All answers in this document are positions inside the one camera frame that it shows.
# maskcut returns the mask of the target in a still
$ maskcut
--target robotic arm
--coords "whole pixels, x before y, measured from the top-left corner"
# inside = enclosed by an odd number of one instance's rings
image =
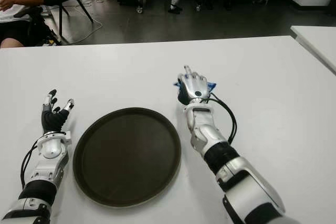
[[[298,224],[285,216],[285,207],[275,189],[241,157],[215,126],[213,108],[207,103],[208,82],[191,72],[179,75],[178,100],[186,105],[191,145],[200,153],[225,192],[224,207],[234,224]]]
[[[38,163],[25,183],[24,171],[27,165],[26,158],[24,159],[21,174],[23,191],[1,224],[49,223],[51,206],[69,159],[67,147],[71,144],[70,132],[61,132],[61,128],[75,105],[73,99],[70,99],[62,110],[57,107],[52,111],[57,102],[55,94],[56,90],[52,90],[45,98],[41,115],[44,134],[26,155],[29,159],[32,151],[37,148]]]

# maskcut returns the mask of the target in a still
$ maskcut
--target caster wheel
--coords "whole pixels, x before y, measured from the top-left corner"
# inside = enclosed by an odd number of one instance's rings
[[[143,13],[143,8],[142,7],[138,7],[136,9],[136,11],[139,13],[139,14],[142,14]]]

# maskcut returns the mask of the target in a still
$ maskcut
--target white table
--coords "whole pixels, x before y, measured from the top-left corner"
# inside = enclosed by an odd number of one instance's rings
[[[292,26],[297,42],[336,75],[336,27]]]
[[[70,159],[53,223],[230,223],[223,192],[190,146],[172,85],[189,64],[218,83],[215,93],[238,121],[233,146],[277,189],[287,214],[305,224],[333,223],[336,78],[308,54],[289,36],[0,50],[1,212],[20,193],[22,158],[41,135],[44,96],[56,88],[59,104],[70,97],[76,101],[65,125],[72,130],[73,149],[96,119],[139,106],[162,113],[176,126],[182,163],[161,197],[110,209],[78,189]],[[216,124],[228,135],[230,118],[214,106]]]

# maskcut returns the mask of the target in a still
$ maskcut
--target brown tray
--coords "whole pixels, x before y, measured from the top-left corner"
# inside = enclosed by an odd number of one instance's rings
[[[106,206],[129,207],[167,187],[178,170],[181,145],[163,115],[128,108],[94,122],[73,158],[75,179],[89,198]]]

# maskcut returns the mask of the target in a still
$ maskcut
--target floor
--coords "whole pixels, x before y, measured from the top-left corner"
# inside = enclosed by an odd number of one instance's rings
[[[181,0],[184,9],[175,15],[167,12],[169,0],[147,0],[143,14],[135,7],[120,6],[117,0],[82,1],[96,21],[92,24],[75,1],[67,2],[70,16],[63,13],[64,45],[280,36],[291,35],[292,25],[336,26],[336,17],[300,11],[287,3],[238,4],[228,12],[218,1],[213,10],[196,12],[193,0]],[[51,11],[54,18],[46,21],[58,32],[58,9]]]

